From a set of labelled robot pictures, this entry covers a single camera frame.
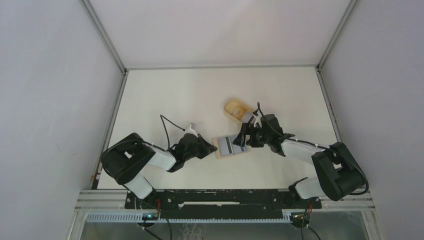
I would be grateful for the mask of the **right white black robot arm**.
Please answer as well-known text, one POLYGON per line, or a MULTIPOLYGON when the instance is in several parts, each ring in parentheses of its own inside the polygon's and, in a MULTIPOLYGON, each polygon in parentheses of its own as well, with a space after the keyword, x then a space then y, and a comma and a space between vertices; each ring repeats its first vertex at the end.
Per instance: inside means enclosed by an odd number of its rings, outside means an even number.
POLYGON ((274 114, 242 123, 232 143, 239 147, 268 146, 273 153, 313 166, 315 177, 304 177, 289 186, 289 203, 295 208, 302 208, 311 198, 328 197, 336 202, 369 190, 365 173, 344 143, 323 146, 297 139, 294 134, 283 131, 274 114))

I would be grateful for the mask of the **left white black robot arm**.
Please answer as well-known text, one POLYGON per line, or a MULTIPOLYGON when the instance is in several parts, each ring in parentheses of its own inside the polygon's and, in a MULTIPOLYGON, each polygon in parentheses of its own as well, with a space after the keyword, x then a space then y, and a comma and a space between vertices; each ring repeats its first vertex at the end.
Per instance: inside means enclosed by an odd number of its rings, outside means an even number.
POLYGON ((187 161, 203 159, 217 150, 200 134, 186 133, 169 150, 164 150, 133 132, 103 152, 100 161, 107 175, 132 192, 138 204, 149 209, 155 205, 157 196, 154 187, 142 175, 145 166, 173 173, 187 161))

